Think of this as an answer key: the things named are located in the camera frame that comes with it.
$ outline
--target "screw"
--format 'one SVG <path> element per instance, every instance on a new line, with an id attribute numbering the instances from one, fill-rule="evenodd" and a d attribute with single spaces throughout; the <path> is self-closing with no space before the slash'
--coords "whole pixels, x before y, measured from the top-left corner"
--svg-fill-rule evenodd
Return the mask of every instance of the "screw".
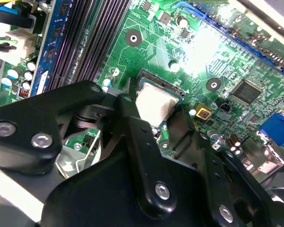
<path id="1" fill-rule="evenodd" d="M 32 137 L 32 145 L 35 148 L 47 148 L 52 145 L 53 139 L 46 133 L 38 133 Z"/>
<path id="2" fill-rule="evenodd" d="M 95 92 L 100 92 L 100 89 L 97 88 L 97 87 L 95 87 L 95 86 L 92 86 L 91 89 L 92 89 L 93 91 L 95 91 Z"/>
<path id="3" fill-rule="evenodd" d="M 232 223 L 233 222 L 233 216 L 231 214 L 231 212 L 227 209 L 227 207 L 225 207 L 224 205 L 221 205 L 219 207 L 219 212 L 222 215 L 222 217 L 228 222 L 228 223 Z"/>
<path id="4" fill-rule="evenodd" d="M 130 97 L 127 97 L 127 96 L 125 96 L 124 99 L 125 99 L 126 101 L 128 101 L 128 102 L 131 102 L 131 101 L 132 101 L 132 99 L 131 99 Z"/>
<path id="5" fill-rule="evenodd" d="M 0 122 L 0 137 L 11 136 L 16 132 L 16 127 L 9 122 Z"/>
<path id="6" fill-rule="evenodd" d="M 75 143 L 75 144 L 74 144 L 74 149 L 75 149 L 76 151 L 79 151 L 79 150 L 82 149 L 82 145 L 81 145 L 80 143 Z"/>
<path id="7" fill-rule="evenodd" d="M 162 183 L 157 183 L 155 186 L 156 194 L 163 200 L 168 200 L 170 198 L 170 192 L 166 185 Z"/>

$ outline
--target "blue port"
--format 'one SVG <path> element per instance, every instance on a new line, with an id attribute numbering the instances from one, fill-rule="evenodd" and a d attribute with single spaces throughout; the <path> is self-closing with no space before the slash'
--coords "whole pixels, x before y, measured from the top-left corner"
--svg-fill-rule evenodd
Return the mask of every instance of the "blue port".
<path id="1" fill-rule="evenodd" d="M 53 61 L 62 41 L 73 0 L 56 0 L 52 8 L 52 18 L 47 33 L 44 35 L 44 48 L 41 56 L 35 80 L 32 86 L 31 96 L 41 94 L 45 91 L 49 83 L 49 75 L 53 69 Z"/>
<path id="2" fill-rule="evenodd" d="M 208 17 L 205 13 L 201 12 L 199 9 L 195 8 L 194 6 L 192 6 L 190 3 L 181 1 L 181 2 L 173 5 L 172 9 L 175 9 L 175 8 L 178 8 L 178 7 L 183 7 L 182 9 L 184 11 L 186 11 L 188 13 L 191 13 L 191 14 L 195 15 L 196 17 L 198 17 L 199 19 L 205 21 L 206 23 L 208 23 L 209 25 L 214 27 L 217 31 L 219 31 L 223 35 L 225 35 L 227 38 L 229 38 L 230 40 L 232 40 L 233 42 L 235 42 L 236 44 L 238 44 L 239 46 L 244 48 L 246 51 L 248 51 L 251 54 L 255 55 L 261 61 L 263 61 L 264 63 L 266 63 L 270 67 L 274 68 L 276 71 L 280 72 L 284 76 L 284 68 L 281 68 L 281 69 L 278 68 L 277 64 L 273 60 L 271 60 L 270 58 L 268 58 L 265 55 L 263 55 L 260 51 L 258 51 L 257 49 L 253 48 L 247 42 L 244 42 L 244 41 L 242 41 L 239 38 L 233 37 L 231 35 L 231 33 L 230 33 L 228 28 L 220 25 L 219 23 L 217 23 L 216 21 L 214 21 L 213 19 Z"/>

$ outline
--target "yellow component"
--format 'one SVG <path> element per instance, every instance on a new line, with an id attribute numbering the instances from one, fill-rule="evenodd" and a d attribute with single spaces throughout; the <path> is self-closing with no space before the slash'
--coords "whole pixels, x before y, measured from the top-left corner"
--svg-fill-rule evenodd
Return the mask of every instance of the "yellow component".
<path id="1" fill-rule="evenodd" d="M 212 111 L 209 107 L 201 103 L 196 106 L 195 110 L 197 111 L 195 116 L 205 121 L 210 117 L 210 115 L 212 115 Z"/>
<path id="2" fill-rule="evenodd" d="M 8 2 L 11 2 L 11 1 L 19 1 L 19 0 L 0 0 L 0 3 L 4 3 L 4 2 L 8 3 Z"/>

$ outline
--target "expansion slot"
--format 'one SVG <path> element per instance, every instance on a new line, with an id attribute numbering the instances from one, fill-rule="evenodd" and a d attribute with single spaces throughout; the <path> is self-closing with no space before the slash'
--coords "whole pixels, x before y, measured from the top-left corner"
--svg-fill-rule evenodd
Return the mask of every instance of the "expansion slot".
<path id="1" fill-rule="evenodd" d="M 130 0 L 105 0 L 99 6 L 91 34 L 86 42 L 71 82 L 94 80 L 123 21 Z"/>
<path id="2" fill-rule="evenodd" d="M 202 11 L 200 11 L 199 9 L 195 8 L 194 6 L 192 6 L 191 4 L 189 4 L 187 2 L 179 2 L 179 3 L 175 4 L 174 6 L 172 6 L 173 9 L 179 8 L 179 7 L 183 7 L 184 11 L 195 15 L 196 17 L 200 18 L 201 20 L 203 20 L 207 24 L 211 25 L 217 31 L 219 31 L 220 33 L 222 33 L 223 35 L 225 35 L 226 37 L 231 39 L 233 42 L 235 42 L 236 44 L 238 44 L 240 47 L 244 48 L 245 50 L 247 50 L 251 54 L 258 57 L 261 61 L 263 61 L 268 66 L 275 69 L 276 71 L 280 72 L 284 76 L 284 68 L 279 67 L 276 62 L 274 62 L 270 58 L 263 55 L 260 51 L 253 48 L 247 42 L 244 42 L 241 39 L 232 36 L 231 31 L 228 27 L 220 25 L 215 20 L 213 20 L 209 16 L 207 16 L 205 13 L 203 13 Z"/>
<path id="3" fill-rule="evenodd" d="M 55 70 L 52 73 L 51 85 L 48 90 L 64 85 L 97 4 L 97 0 L 80 0 L 76 3 L 70 23 L 66 28 L 66 35 L 57 54 L 54 64 Z"/>

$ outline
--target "white connector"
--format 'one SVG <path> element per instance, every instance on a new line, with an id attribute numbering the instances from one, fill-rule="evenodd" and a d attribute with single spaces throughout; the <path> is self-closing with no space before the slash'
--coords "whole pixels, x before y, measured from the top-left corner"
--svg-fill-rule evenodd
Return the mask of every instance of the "white connector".
<path id="1" fill-rule="evenodd" d="M 10 44 L 16 47 L 9 52 L 0 52 L 0 59 L 12 65 L 18 65 L 25 58 L 35 52 L 37 34 L 30 34 L 25 29 L 19 28 L 5 33 L 11 40 L 16 40 L 16 44 Z"/>

